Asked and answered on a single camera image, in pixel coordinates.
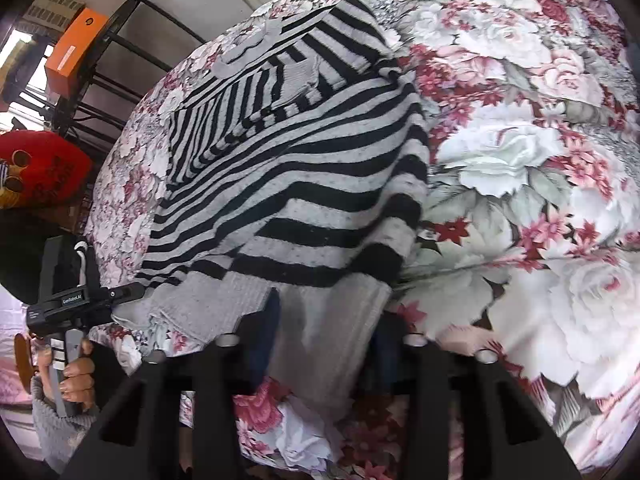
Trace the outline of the grey knit sleeve forearm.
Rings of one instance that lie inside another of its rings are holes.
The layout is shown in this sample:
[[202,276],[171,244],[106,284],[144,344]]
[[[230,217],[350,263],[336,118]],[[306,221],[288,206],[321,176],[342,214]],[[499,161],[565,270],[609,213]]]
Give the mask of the grey knit sleeve forearm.
[[76,416],[60,417],[46,397],[41,377],[32,378],[32,416],[43,460],[60,474],[76,452],[81,440],[94,424],[100,411],[95,406]]

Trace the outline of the person's left hand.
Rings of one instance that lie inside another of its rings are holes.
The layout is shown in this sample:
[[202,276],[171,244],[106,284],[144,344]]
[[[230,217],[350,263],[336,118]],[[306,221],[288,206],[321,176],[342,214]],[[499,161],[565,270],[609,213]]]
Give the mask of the person's left hand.
[[[96,392],[94,391],[94,380],[92,378],[92,373],[96,367],[90,358],[92,350],[93,344],[89,339],[81,341],[82,356],[64,368],[63,375],[65,379],[60,385],[62,398],[67,402],[80,404],[84,411],[88,411],[89,408],[93,408],[94,404],[96,404]],[[43,395],[50,402],[55,401],[49,376],[52,356],[53,353],[49,346],[44,346],[37,353],[38,374],[42,383]]]

